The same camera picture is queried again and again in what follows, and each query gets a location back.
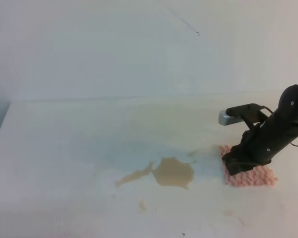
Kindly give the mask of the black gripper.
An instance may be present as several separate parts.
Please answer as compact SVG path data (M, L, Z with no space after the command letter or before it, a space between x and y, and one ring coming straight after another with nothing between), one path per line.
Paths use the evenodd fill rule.
M222 161L230 175L252 170L272 158L298 137L298 117L271 114L261 126L250 131L234 148L224 148Z

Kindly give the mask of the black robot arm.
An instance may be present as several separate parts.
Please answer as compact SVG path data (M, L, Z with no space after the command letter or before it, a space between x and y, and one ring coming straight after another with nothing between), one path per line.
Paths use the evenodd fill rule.
M298 85L288 87L281 95L278 108L270 116L255 103L231 107L219 114L219 124L245 122L248 130L241 142L223 155L228 173L233 176L257 166L271 163L272 158L298 138Z

